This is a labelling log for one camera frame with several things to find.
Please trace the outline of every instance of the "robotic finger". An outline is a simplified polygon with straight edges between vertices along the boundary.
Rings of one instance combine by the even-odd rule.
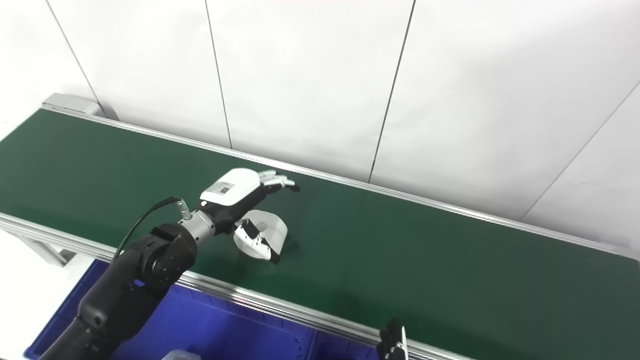
[[[380,331],[380,340],[376,345],[380,360],[409,360],[404,326],[396,317],[387,321],[387,328]]]
[[[273,250],[273,247],[267,242],[267,239],[262,236],[250,219],[242,219],[240,226],[236,229],[236,236],[262,259],[274,264],[280,262],[280,255]]]

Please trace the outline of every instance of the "white plastic object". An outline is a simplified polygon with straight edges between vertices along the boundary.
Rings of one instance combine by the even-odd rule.
[[[262,210],[251,210],[243,218],[248,218],[260,231],[260,235],[267,240],[273,251],[280,254],[284,240],[287,237],[287,225],[276,214]],[[245,254],[256,259],[264,259],[258,252],[247,246],[240,238],[234,234],[236,246]]]
[[[166,354],[162,360],[202,360],[202,358],[200,355],[184,350],[172,350],[169,354]]]
[[[200,195],[200,200],[230,206],[260,186],[260,175],[249,168],[233,168]]]

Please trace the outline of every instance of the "white robotic hand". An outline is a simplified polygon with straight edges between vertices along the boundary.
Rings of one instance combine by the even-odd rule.
[[[380,331],[380,340],[376,345],[380,360],[409,360],[404,326],[396,317],[387,321],[387,328]]]
[[[285,175],[276,174],[276,170],[256,172],[248,168],[233,168],[203,191],[200,199],[223,206],[233,206],[258,188],[263,188],[264,193],[273,193],[282,188],[300,191],[293,180]]]

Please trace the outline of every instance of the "white wall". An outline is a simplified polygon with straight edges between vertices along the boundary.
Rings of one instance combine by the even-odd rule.
[[[95,101],[47,3],[0,1],[0,115],[18,125],[54,92]]]
[[[204,1],[49,2],[120,120],[229,146]]]
[[[524,221],[640,250],[640,88]]]
[[[640,249],[637,95],[607,121],[640,81],[635,0],[417,0],[384,127],[411,0],[50,2],[63,32],[0,4],[11,124],[93,89],[126,122]]]
[[[419,0],[372,181],[520,220],[640,80],[639,33],[637,1]]]
[[[234,148],[368,180],[410,0],[209,0]]]

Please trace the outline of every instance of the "floor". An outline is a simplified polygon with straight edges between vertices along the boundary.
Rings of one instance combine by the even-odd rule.
[[[76,254],[61,268],[4,231],[0,243],[0,359],[19,360],[93,259]]]

